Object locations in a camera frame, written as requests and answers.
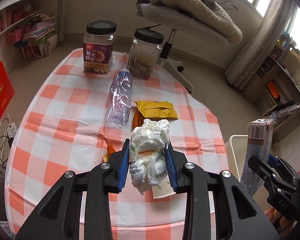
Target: silver screw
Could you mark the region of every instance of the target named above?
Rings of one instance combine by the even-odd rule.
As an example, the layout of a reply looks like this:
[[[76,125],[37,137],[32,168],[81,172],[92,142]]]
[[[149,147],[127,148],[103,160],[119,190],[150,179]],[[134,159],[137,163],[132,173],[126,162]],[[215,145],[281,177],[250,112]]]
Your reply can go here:
[[[224,176],[226,178],[229,178],[231,176],[231,172],[230,171],[223,171],[222,176]]]
[[[193,169],[193,168],[194,168],[194,163],[186,163],[186,164],[185,164],[185,167],[186,167],[187,169]]]
[[[109,169],[110,168],[110,163],[101,163],[101,168],[106,170],[106,169]]]
[[[71,178],[73,176],[73,172],[72,171],[66,171],[65,173],[65,177],[66,178]]]

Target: checkered tablecloth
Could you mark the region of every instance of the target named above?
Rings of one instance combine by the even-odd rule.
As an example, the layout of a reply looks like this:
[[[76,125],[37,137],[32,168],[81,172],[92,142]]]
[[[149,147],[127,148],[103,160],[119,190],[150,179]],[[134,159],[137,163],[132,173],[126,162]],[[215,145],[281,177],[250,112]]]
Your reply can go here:
[[[90,171],[101,163],[107,144],[120,150],[132,131],[136,111],[132,103],[129,123],[106,126],[106,99],[114,74],[126,68],[128,55],[114,52],[108,74],[83,72],[82,49],[74,50],[39,89],[21,122],[11,147],[6,178],[8,222],[18,232],[51,186],[67,170]],[[228,169],[225,145],[216,117],[162,67],[149,80],[133,80],[132,100],[169,101],[179,119],[170,122],[173,148],[206,171]],[[186,195],[154,200],[152,191],[142,196],[128,173],[120,194],[109,195],[114,239],[180,240],[185,219]],[[84,224],[85,198],[81,225]],[[211,219],[214,207],[210,205]],[[83,226],[80,227],[82,238]],[[212,234],[215,226],[212,223]]]

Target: black lid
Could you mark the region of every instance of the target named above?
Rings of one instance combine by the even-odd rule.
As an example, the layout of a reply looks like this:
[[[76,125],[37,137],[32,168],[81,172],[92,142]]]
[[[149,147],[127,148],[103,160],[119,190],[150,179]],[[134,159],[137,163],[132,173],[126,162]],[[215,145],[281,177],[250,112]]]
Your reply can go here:
[[[164,39],[161,33],[149,29],[136,29],[134,36],[141,41],[152,44],[161,44]]]
[[[87,24],[87,33],[93,35],[106,35],[114,33],[117,25],[110,21],[94,21]]]

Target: table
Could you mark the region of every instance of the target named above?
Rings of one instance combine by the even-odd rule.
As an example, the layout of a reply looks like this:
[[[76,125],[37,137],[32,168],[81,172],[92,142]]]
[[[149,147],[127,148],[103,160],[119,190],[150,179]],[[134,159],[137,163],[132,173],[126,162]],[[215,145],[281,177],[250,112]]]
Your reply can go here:
[[[82,49],[74,50],[51,73],[31,102],[13,141],[6,170],[5,204],[14,233],[65,171],[90,171],[101,163],[107,144],[120,150],[131,133],[137,109],[134,103],[129,123],[123,129],[106,126],[106,99],[111,82],[128,61],[127,54],[114,52],[113,57],[108,74],[85,73]],[[149,80],[134,79],[132,100],[172,103],[179,116],[170,122],[173,148],[206,171],[219,173],[228,169],[216,117],[162,67],[156,66]],[[142,196],[132,186],[128,173],[122,193],[110,194],[109,204],[114,240],[182,239],[185,194],[154,200],[148,190]],[[210,210],[213,220],[213,204]]]

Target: power strip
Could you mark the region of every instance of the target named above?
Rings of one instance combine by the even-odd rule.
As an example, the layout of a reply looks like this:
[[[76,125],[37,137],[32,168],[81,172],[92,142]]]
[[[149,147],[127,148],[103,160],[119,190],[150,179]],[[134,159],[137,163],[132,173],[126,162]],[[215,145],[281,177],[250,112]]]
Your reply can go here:
[[[14,122],[11,123],[7,129],[9,138],[15,138],[17,131],[18,131],[18,128],[17,128],[16,124]]]

